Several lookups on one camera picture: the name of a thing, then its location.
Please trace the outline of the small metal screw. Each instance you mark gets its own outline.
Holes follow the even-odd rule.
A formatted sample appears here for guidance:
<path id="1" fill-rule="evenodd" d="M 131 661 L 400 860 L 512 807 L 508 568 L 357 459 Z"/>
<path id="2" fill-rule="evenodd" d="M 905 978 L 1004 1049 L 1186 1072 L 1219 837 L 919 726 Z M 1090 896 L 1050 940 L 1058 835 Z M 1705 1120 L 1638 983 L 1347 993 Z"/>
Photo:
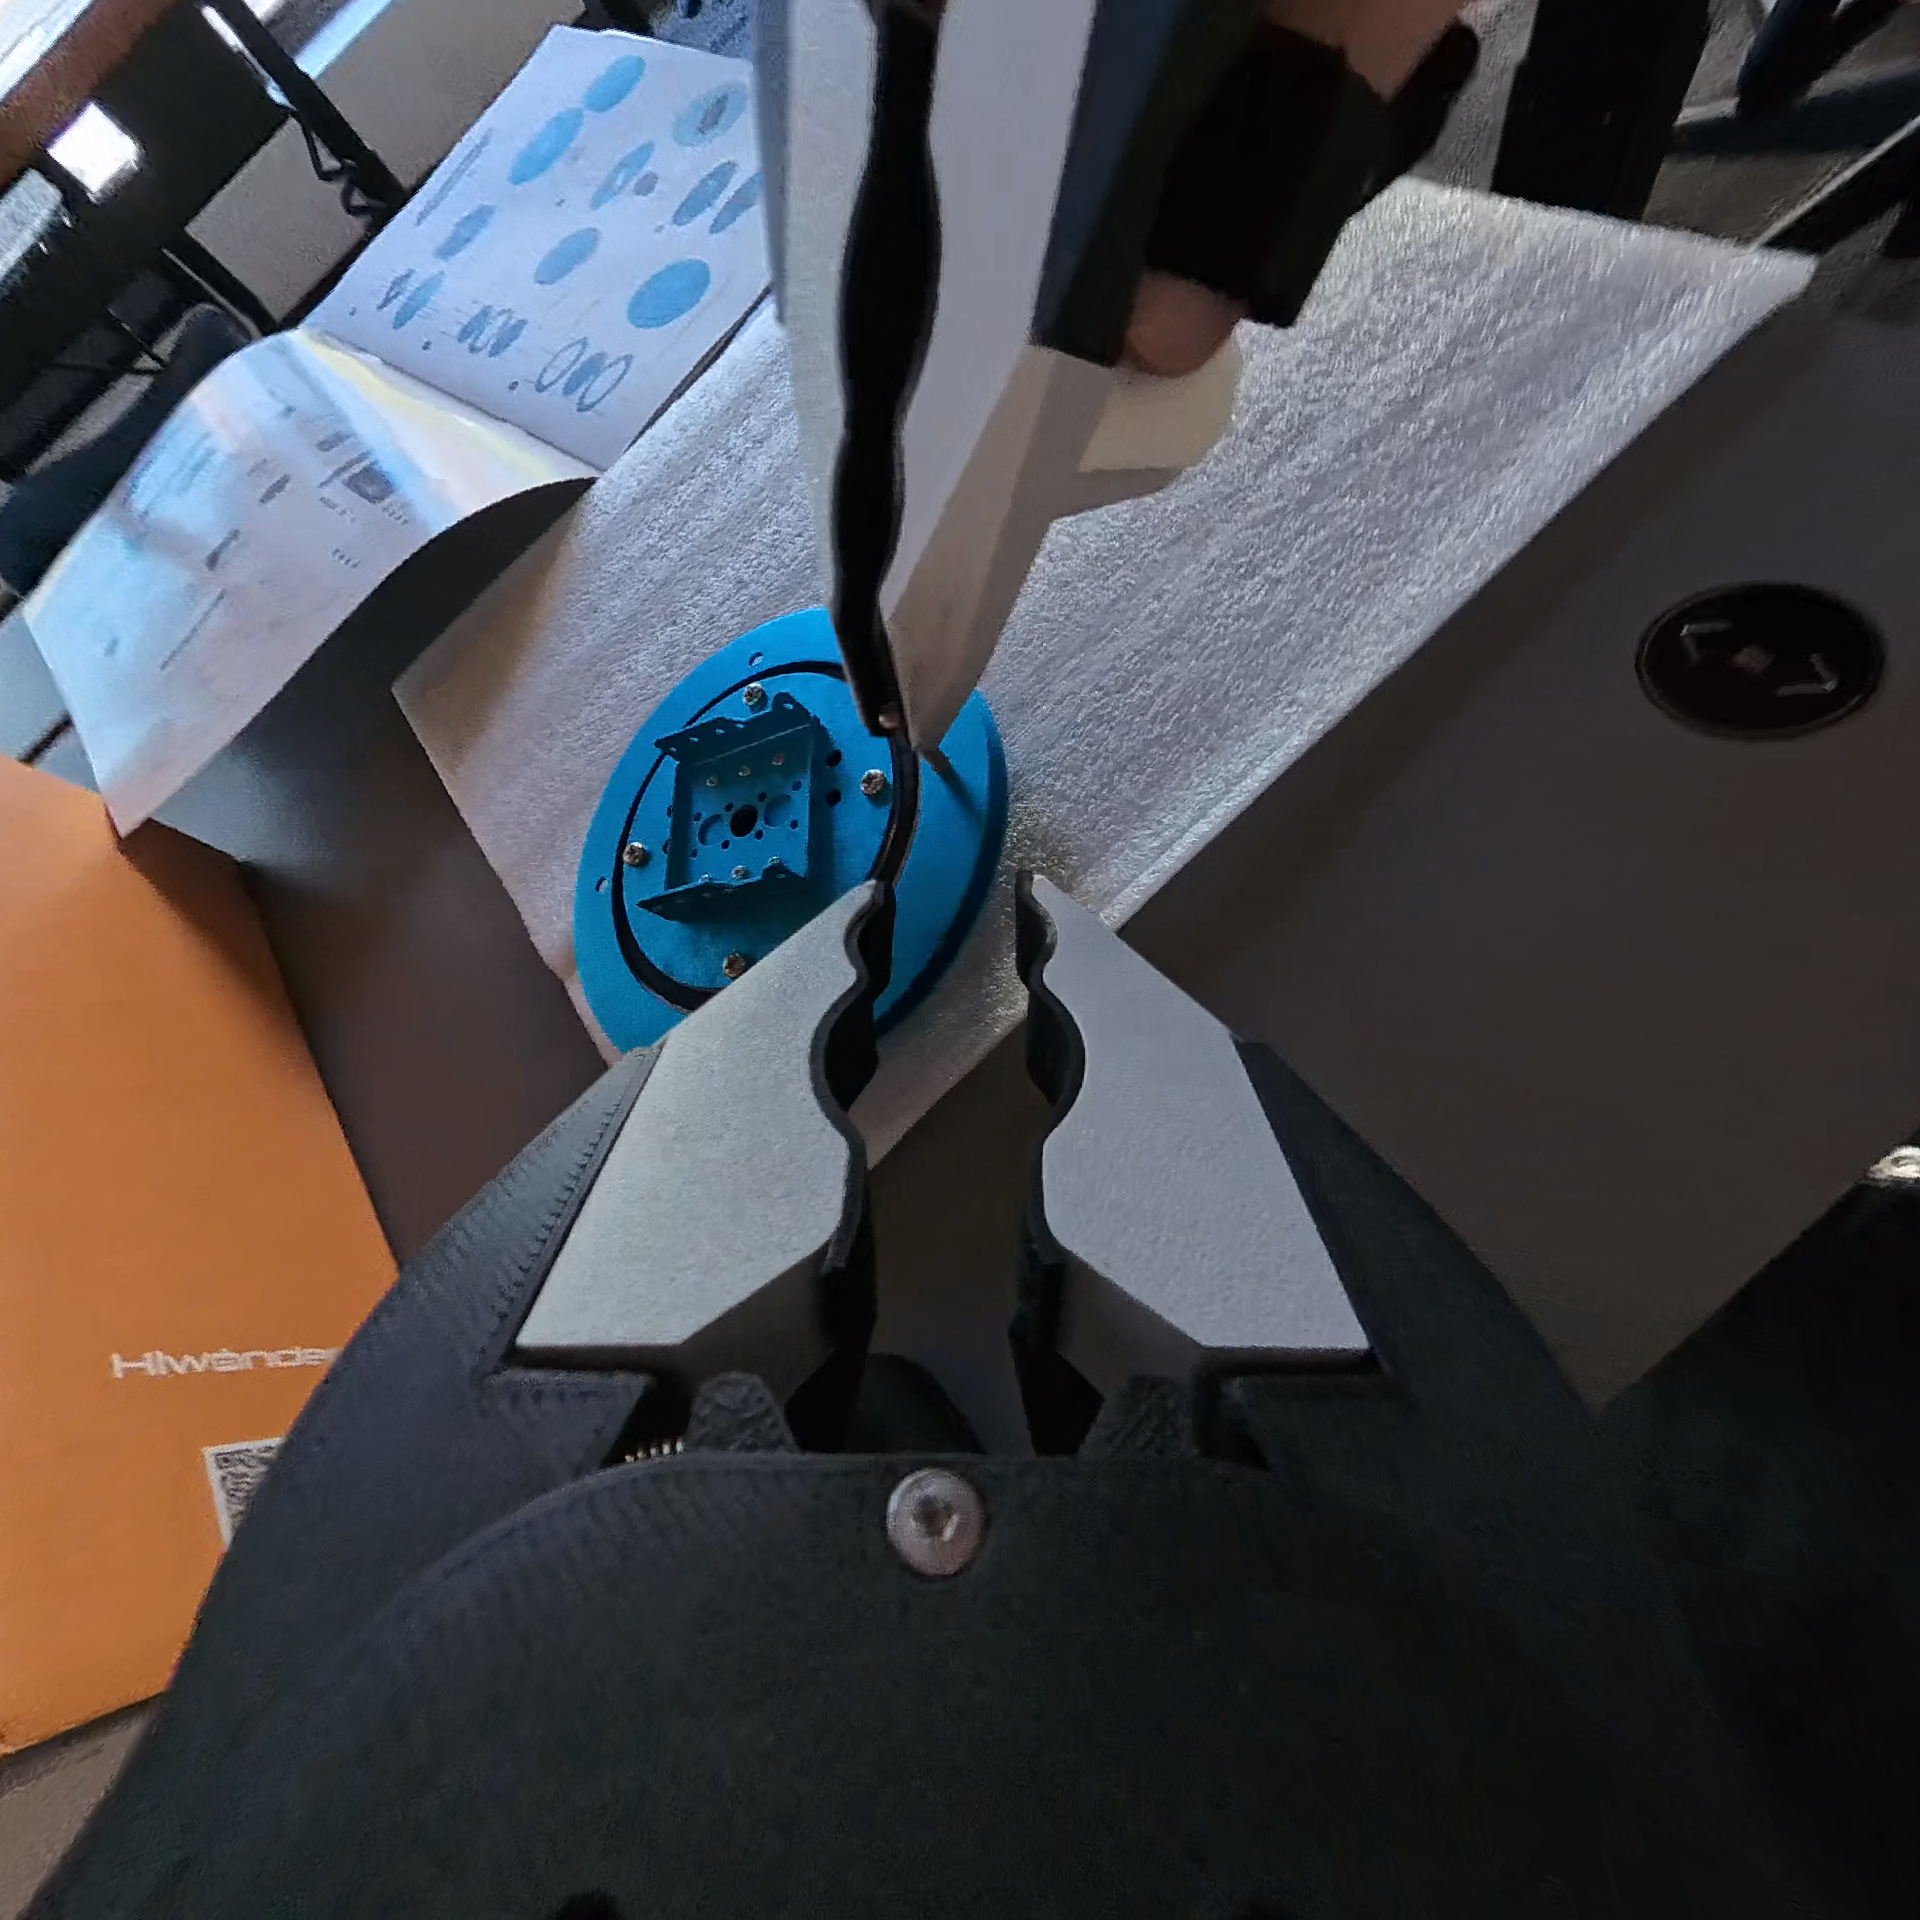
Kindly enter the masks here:
<path id="1" fill-rule="evenodd" d="M 879 736 L 884 740 L 887 781 L 896 807 L 908 804 L 927 781 L 943 789 L 959 784 L 959 774 L 943 747 L 916 745 L 899 701 L 881 708 Z"/>

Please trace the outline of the blue round metal base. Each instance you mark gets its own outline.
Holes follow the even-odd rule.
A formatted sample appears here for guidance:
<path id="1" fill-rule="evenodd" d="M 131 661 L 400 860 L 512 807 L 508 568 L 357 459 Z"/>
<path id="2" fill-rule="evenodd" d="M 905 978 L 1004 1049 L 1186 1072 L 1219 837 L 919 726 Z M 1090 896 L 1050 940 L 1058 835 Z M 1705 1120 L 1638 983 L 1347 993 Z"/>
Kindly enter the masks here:
<path id="1" fill-rule="evenodd" d="M 829 610 L 769 621 L 673 686 L 593 812 L 573 917 L 589 1015 L 617 1052 L 659 1044 L 881 870 L 894 899 L 887 1035 L 979 923 L 1008 812 L 982 695 L 908 774 L 906 750 L 860 718 Z"/>

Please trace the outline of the orange kit box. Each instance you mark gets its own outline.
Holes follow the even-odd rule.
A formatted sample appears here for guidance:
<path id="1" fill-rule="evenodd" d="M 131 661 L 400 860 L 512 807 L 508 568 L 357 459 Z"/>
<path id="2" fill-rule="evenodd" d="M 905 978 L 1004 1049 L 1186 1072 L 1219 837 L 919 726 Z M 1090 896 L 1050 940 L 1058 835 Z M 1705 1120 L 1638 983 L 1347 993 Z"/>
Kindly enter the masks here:
<path id="1" fill-rule="evenodd" d="M 162 1692 L 397 1279 L 235 862 L 3 772 L 3 1753 Z"/>

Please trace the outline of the open instruction booklet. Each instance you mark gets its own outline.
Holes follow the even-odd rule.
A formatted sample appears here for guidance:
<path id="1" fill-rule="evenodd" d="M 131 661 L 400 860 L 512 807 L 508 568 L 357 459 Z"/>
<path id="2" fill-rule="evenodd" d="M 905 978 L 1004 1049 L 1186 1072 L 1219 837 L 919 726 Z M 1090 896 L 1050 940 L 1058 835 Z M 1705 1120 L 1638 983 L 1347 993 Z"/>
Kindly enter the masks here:
<path id="1" fill-rule="evenodd" d="M 26 598 L 112 829 L 169 807 L 440 537 L 608 473 L 769 285 L 753 63 L 554 25 Z"/>

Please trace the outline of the black round desk grommet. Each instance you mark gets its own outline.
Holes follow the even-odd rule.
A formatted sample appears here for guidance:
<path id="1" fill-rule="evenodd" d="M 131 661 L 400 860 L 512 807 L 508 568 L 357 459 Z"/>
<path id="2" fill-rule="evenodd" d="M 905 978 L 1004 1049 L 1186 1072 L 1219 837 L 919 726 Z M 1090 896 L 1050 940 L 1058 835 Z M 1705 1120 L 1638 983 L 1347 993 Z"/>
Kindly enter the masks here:
<path id="1" fill-rule="evenodd" d="M 1744 583 L 1690 595 L 1655 618 L 1635 670 L 1647 703 L 1695 735 L 1789 743 L 1870 708 L 1889 645 L 1831 588 Z"/>

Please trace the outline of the white foam sheet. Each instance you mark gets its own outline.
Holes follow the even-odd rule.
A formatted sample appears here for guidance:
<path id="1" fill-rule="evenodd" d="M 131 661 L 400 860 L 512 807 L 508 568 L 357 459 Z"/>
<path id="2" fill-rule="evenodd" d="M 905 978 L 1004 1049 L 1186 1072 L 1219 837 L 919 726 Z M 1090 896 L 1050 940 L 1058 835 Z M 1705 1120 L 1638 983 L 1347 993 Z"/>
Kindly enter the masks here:
<path id="1" fill-rule="evenodd" d="M 982 685 L 1008 866 L 1126 924 L 1814 273 L 1804 252 L 1397 185 L 1296 329 L 1241 333 L 1212 453 L 1049 534 Z M 821 598 L 765 305 L 397 678 L 579 1012 L 575 884 L 621 756 L 698 665 Z"/>

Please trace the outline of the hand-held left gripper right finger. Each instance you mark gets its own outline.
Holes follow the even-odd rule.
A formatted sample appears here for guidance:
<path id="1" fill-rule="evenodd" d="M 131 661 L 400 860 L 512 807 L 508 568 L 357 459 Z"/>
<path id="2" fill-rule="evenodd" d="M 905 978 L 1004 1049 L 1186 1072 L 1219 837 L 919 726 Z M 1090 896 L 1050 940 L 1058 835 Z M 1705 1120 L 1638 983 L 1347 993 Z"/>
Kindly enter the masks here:
<path id="1" fill-rule="evenodd" d="M 1237 1035 L 1056 881 L 1016 881 L 1049 1103 L 1025 1337 L 1098 1395 L 1360 1367 L 1372 1342 Z"/>

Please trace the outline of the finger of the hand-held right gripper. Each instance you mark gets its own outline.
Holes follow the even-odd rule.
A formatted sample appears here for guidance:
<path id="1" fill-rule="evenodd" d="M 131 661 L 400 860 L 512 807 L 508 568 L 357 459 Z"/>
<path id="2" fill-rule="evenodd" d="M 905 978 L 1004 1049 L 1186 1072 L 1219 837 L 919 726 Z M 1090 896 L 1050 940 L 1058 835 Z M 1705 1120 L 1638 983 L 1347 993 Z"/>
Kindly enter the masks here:
<path id="1" fill-rule="evenodd" d="M 759 4 L 777 306 L 829 616 L 867 726 L 906 697 L 882 608 L 920 376 L 920 8 Z"/>
<path id="2" fill-rule="evenodd" d="M 930 164 L 938 278 L 906 407 L 903 524 L 881 588 L 906 738 L 937 752 L 984 678 L 1049 528 L 1168 487 L 1227 435 L 1243 353 L 1158 378 L 1105 347 L 1045 344 L 1050 274 L 1090 221 L 1067 211 L 1077 110 L 1097 31 L 1149 60 L 1150 25 L 1119 4 L 951 4 L 938 31 Z"/>

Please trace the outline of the person's right hand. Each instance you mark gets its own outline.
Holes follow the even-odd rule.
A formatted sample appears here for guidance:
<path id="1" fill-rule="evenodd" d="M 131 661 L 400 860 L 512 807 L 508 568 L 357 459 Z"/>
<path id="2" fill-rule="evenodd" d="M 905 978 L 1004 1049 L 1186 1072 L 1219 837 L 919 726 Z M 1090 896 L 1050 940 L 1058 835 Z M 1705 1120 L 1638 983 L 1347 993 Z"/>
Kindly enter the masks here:
<path id="1" fill-rule="evenodd" d="M 1399 96 L 1422 60 L 1466 11 L 1463 3 L 1266 3 L 1277 29 L 1331 49 L 1377 96 Z M 1201 371 L 1248 315 L 1241 300 L 1180 277 L 1143 277 L 1124 334 L 1122 363 L 1152 376 Z"/>

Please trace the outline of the person's dark trousers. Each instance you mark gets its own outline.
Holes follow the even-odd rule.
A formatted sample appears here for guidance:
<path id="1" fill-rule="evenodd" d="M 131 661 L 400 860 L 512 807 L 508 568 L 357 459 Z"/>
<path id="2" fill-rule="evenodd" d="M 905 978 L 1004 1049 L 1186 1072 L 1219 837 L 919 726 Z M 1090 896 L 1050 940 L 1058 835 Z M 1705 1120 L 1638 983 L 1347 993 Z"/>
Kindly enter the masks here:
<path id="1" fill-rule="evenodd" d="M 1599 1429 L 1798 1865 L 1836 1916 L 1916 1916 L 1916 1148 Z"/>

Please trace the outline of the grey desk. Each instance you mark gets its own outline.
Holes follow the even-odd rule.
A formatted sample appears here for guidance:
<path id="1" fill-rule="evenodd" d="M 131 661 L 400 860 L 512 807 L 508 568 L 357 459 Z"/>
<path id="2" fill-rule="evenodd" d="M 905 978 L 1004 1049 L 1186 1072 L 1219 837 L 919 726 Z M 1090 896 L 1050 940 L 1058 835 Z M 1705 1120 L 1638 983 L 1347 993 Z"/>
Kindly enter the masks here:
<path id="1" fill-rule="evenodd" d="M 1600 1415 L 1916 1128 L 1915 350 L 1791 300 L 1100 917 L 1246 1050 L 1348 1368 L 1029 1341 L 1016 882 L 1072 894 L 1008 850 L 852 1107 L 859 1365 L 516 1359 L 676 1025 L 590 1039 L 397 701 L 532 510 L 380 588 L 171 810 L 410 1260 L 31 1915 L 1836 1916 Z M 1747 583 L 1864 613 L 1872 705 L 1653 708 Z"/>

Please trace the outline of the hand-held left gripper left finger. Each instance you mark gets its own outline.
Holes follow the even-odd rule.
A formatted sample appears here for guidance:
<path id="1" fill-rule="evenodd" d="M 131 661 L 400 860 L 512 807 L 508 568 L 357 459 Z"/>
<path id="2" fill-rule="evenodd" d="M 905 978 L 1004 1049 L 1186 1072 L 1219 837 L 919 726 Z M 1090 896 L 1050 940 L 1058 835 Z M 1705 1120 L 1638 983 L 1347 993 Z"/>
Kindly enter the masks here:
<path id="1" fill-rule="evenodd" d="M 879 1069 L 894 894 L 857 882 L 678 1023 L 515 1338 L 527 1365 L 781 1397 L 859 1367 L 879 1290 L 852 1107 Z"/>

